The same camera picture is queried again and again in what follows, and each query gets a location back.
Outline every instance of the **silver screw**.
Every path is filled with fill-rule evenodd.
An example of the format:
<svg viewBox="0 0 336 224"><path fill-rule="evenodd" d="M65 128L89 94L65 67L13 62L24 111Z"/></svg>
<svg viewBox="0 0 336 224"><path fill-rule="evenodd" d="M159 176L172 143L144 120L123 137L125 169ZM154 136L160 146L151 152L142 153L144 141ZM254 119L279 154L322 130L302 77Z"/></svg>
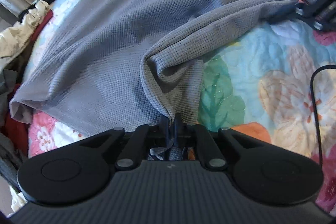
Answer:
<svg viewBox="0 0 336 224"><path fill-rule="evenodd" d="M223 167L224 165L226 165L226 161L223 159L212 159L209 161L209 165L211 167Z"/></svg>
<svg viewBox="0 0 336 224"><path fill-rule="evenodd" d="M300 8L295 8L295 12L299 15L303 15L303 10Z"/></svg>
<svg viewBox="0 0 336 224"><path fill-rule="evenodd" d="M117 161L117 165L122 168L127 168L133 165L133 160L131 159L121 159Z"/></svg>
<svg viewBox="0 0 336 224"><path fill-rule="evenodd" d="M125 130L123 127L115 127L113 128L113 130L115 131L122 131L122 130Z"/></svg>
<svg viewBox="0 0 336 224"><path fill-rule="evenodd" d="M323 25L321 23L318 23L318 22L314 22L314 28L317 29L317 30L322 30L323 28Z"/></svg>

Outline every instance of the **gray garment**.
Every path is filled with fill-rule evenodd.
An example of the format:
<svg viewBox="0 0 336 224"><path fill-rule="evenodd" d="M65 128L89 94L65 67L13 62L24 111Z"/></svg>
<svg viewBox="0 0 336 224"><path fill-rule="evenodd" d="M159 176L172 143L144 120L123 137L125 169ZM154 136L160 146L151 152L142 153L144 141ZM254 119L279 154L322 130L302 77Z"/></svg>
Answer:
<svg viewBox="0 0 336 224"><path fill-rule="evenodd" d="M297 0L81 0L10 103L86 135L197 120L201 57Z"/></svg>
<svg viewBox="0 0 336 224"><path fill-rule="evenodd" d="M2 69L0 72L0 126L4 126L8 112L7 95L13 91L17 72ZM16 172L26 160L23 153L14 148L9 138L0 132L0 176L2 176L14 190L19 190Z"/></svg>

